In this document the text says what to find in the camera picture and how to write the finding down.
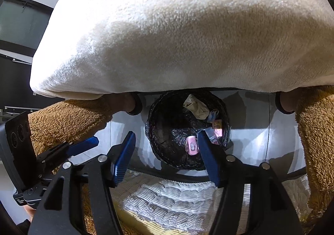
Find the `brown fuzzy fabric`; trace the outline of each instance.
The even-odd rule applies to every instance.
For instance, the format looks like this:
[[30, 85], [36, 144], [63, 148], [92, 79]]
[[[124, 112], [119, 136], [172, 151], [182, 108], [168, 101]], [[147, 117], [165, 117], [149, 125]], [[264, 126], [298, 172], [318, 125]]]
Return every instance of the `brown fuzzy fabric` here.
[[[104, 97], [92, 101], [67, 100], [29, 114], [31, 141], [36, 155], [64, 141], [79, 142], [104, 129], [112, 119], [112, 111]], [[91, 213], [88, 187], [82, 191], [86, 229], [96, 235]], [[124, 235], [139, 235], [121, 223]]]
[[334, 196], [334, 87], [310, 87], [296, 110], [298, 133], [304, 147], [312, 209], [304, 224], [309, 231]]

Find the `black plastic bag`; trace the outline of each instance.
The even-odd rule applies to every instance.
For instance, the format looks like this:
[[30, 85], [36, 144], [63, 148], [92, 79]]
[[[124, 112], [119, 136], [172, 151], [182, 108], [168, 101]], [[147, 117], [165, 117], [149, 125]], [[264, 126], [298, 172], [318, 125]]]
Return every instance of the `black plastic bag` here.
[[229, 140], [230, 125], [224, 102], [207, 89], [185, 89], [167, 92], [161, 95], [151, 106], [145, 133], [149, 139], [154, 155], [170, 166], [184, 170], [204, 170], [205, 166], [200, 153], [190, 156], [185, 151], [188, 136], [211, 127], [206, 120], [197, 119], [191, 111], [183, 107], [189, 94], [193, 94], [208, 109], [219, 110], [217, 119], [222, 120], [223, 136], [220, 138], [221, 149]]

